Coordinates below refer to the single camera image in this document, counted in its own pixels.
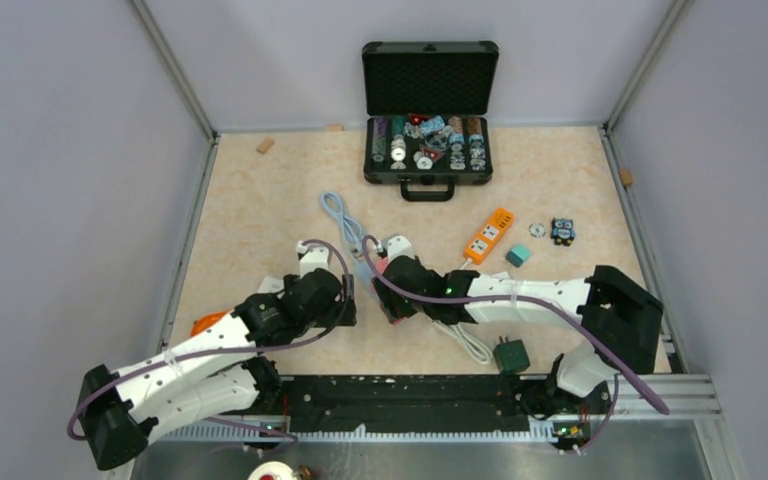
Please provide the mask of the white cube socket tiger print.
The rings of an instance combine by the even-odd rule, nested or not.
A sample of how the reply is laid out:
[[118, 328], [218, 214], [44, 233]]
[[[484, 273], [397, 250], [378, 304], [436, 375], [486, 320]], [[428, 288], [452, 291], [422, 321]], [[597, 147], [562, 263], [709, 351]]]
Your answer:
[[257, 292], [265, 294], [280, 294], [284, 291], [284, 281], [282, 278], [267, 276], [260, 283]]

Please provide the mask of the dark green cube socket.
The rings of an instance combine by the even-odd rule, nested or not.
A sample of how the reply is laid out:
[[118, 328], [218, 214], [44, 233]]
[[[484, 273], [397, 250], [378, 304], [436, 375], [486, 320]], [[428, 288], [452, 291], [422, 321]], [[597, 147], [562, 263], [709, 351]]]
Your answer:
[[507, 336], [500, 336], [492, 353], [495, 365], [502, 375], [519, 374], [531, 366], [530, 358], [521, 339], [511, 340]]

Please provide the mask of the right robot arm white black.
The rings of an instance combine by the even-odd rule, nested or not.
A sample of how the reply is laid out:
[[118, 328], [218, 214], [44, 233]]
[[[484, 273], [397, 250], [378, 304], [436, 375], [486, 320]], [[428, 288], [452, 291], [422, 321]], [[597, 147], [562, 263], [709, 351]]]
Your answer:
[[490, 348], [466, 325], [524, 322], [580, 334], [582, 342], [560, 356], [546, 385], [549, 404], [560, 412], [574, 411], [616, 375], [657, 411], [669, 411], [642, 379], [654, 371], [663, 303], [613, 266], [598, 265], [585, 278], [524, 281], [474, 270], [440, 275], [409, 255], [366, 262], [390, 321], [422, 313], [480, 364], [490, 362]]

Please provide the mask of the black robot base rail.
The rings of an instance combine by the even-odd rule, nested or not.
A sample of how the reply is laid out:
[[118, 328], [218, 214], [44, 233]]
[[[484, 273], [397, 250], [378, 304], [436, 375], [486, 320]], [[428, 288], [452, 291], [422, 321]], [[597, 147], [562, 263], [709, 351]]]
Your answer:
[[609, 387], [579, 398], [545, 376], [397, 375], [286, 377], [243, 410], [298, 433], [526, 432], [540, 420], [601, 415]]

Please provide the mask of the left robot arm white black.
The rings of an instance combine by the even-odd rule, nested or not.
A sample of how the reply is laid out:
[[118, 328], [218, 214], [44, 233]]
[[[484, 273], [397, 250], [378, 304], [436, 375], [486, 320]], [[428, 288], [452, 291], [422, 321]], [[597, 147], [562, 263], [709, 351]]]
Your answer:
[[84, 441], [100, 471], [124, 466], [166, 434], [209, 417], [279, 404], [280, 380], [266, 353], [308, 345], [355, 325], [355, 281], [317, 268], [288, 275], [277, 293], [256, 293], [183, 343], [133, 365], [101, 364], [83, 378], [67, 435]]

